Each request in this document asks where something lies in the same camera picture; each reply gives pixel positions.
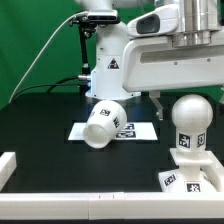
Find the white sphere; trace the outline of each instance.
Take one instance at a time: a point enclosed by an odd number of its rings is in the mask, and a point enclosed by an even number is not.
[[[213,117],[209,102],[198,95],[180,98],[173,107],[172,119],[177,129],[187,132],[200,132],[207,129]]]

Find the white robot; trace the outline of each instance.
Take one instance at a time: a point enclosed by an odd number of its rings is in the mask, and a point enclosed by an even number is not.
[[[107,100],[126,100],[139,96],[139,92],[127,92],[122,87],[122,58],[130,41],[127,26],[119,21],[114,8],[137,7],[150,0],[75,0],[87,10],[88,20],[96,22],[96,66],[91,75],[82,79],[91,81],[87,97]]]

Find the white paper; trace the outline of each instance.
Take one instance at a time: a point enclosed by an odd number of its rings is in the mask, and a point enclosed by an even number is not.
[[[68,140],[77,141],[83,139],[83,129],[86,123],[74,123]],[[115,140],[158,140],[151,122],[130,122],[116,136]]]

